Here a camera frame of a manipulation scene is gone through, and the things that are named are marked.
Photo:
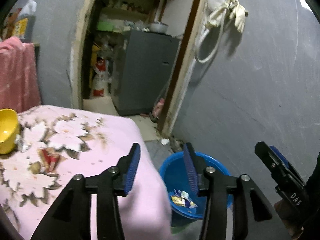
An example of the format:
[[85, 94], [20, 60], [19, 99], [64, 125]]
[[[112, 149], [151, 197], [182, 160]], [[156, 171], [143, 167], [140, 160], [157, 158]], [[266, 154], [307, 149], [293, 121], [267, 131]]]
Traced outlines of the blue snack wrapper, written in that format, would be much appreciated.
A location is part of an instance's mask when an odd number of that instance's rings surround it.
[[174, 189], [173, 196], [179, 196], [185, 199], [185, 207], [188, 209], [194, 209], [197, 205], [189, 197], [189, 193], [181, 190]]

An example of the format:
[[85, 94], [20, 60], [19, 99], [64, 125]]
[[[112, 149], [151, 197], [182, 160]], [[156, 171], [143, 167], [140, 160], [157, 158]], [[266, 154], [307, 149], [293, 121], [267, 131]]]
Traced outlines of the white red food packet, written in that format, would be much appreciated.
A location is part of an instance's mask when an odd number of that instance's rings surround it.
[[171, 196], [171, 200], [176, 206], [185, 207], [185, 199], [184, 198], [179, 197], [179, 196]]

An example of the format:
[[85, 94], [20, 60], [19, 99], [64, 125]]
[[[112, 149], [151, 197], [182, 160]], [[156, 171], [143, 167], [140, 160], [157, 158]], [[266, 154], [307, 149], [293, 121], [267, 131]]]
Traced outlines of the blue plastic basin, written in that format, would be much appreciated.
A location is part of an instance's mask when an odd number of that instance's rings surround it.
[[[183, 152], [177, 152], [167, 157], [161, 165], [159, 173], [166, 185], [168, 199], [172, 209], [171, 226], [179, 227], [197, 220], [202, 220], [204, 218], [206, 198], [198, 197], [191, 190], [183, 160]], [[190, 200], [196, 204], [196, 207], [191, 209], [174, 204], [172, 196], [175, 195], [175, 190], [188, 193]]]

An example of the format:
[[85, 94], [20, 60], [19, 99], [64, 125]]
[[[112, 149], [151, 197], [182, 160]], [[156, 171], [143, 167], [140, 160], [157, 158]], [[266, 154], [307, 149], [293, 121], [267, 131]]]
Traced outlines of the pink floral table cloth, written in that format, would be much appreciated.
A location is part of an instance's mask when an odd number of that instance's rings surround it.
[[133, 188], [118, 199], [125, 238], [172, 239], [167, 189], [131, 119], [44, 105], [18, 120], [28, 148], [1, 156], [1, 205], [23, 238], [31, 238], [74, 175], [100, 174], [138, 143]]

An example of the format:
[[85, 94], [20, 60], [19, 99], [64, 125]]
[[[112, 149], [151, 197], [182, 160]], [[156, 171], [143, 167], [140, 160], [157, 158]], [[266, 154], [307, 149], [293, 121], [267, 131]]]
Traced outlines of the grey refrigerator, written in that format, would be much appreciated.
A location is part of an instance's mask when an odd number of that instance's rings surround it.
[[166, 34], [131, 30], [114, 49], [111, 99], [120, 116], [153, 109], [166, 90], [180, 41]]

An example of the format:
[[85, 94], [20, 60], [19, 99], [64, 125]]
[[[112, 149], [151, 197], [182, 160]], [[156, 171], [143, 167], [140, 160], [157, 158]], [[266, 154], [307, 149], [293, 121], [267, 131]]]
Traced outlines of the small silver foil wrapper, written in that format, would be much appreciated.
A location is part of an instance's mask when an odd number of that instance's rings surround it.
[[27, 143], [23, 137], [19, 134], [16, 135], [16, 138], [14, 140], [15, 145], [17, 146], [17, 149], [20, 152], [27, 152], [29, 148], [31, 147], [31, 144]]

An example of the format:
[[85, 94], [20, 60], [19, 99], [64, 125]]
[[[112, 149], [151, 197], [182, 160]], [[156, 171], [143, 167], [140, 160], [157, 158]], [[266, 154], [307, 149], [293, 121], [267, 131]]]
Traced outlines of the yellow plastic bowl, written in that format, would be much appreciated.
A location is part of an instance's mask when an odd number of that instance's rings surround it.
[[18, 115], [13, 109], [0, 110], [0, 154], [10, 153], [16, 146], [16, 135], [20, 133]]

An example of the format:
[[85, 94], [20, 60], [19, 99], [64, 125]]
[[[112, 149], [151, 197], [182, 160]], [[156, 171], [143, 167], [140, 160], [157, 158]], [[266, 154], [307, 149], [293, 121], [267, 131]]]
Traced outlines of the metal pot on fridge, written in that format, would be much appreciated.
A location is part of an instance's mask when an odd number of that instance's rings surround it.
[[162, 22], [153, 22], [149, 25], [149, 31], [152, 33], [166, 34], [168, 25]]

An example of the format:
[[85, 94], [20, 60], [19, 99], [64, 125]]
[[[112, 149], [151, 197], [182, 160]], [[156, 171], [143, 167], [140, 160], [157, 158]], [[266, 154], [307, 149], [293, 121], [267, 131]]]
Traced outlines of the pink checked cloth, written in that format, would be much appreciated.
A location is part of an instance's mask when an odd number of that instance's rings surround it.
[[1, 42], [1, 108], [17, 113], [41, 104], [35, 48], [17, 37]]

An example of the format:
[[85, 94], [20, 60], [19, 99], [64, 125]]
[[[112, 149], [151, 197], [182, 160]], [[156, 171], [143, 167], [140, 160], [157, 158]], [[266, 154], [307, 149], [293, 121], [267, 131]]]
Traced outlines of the green plastic box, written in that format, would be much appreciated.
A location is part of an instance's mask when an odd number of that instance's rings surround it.
[[96, 30], [97, 31], [113, 31], [114, 24], [108, 21], [98, 21]]

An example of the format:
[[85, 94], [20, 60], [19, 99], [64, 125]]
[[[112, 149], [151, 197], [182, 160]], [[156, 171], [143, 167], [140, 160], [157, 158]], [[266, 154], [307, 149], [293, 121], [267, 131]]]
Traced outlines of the white rubber gloves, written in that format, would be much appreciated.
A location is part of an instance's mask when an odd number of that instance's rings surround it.
[[206, 29], [221, 27], [229, 21], [234, 21], [234, 26], [239, 33], [244, 32], [248, 11], [238, 0], [209, 0], [208, 8], [210, 14], [205, 24]]

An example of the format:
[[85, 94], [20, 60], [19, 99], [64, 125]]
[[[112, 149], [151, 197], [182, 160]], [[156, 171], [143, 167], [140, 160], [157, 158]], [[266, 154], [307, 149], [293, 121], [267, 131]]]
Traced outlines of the cooking oil jug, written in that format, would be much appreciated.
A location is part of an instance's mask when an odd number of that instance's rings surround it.
[[36, 21], [36, 9], [37, 3], [35, 0], [28, 0], [16, 18], [12, 35], [19, 38], [23, 43], [31, 43]]

